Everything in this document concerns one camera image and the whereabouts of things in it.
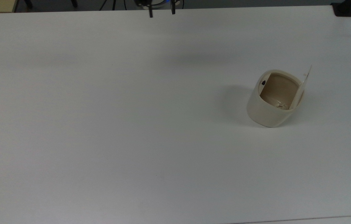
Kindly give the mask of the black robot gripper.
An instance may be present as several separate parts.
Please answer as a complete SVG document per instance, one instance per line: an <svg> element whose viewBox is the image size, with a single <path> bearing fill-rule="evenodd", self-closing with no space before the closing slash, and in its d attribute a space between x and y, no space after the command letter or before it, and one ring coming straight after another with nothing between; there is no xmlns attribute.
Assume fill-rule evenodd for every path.
<svg viewBox="0 0 351 224"><path fill-rule="evenodd" d="M134 0L134 3L140 7L149 7L149 16L153 17L152 0ZM176 0L171 0L171 13L176 13Z"/></svg>

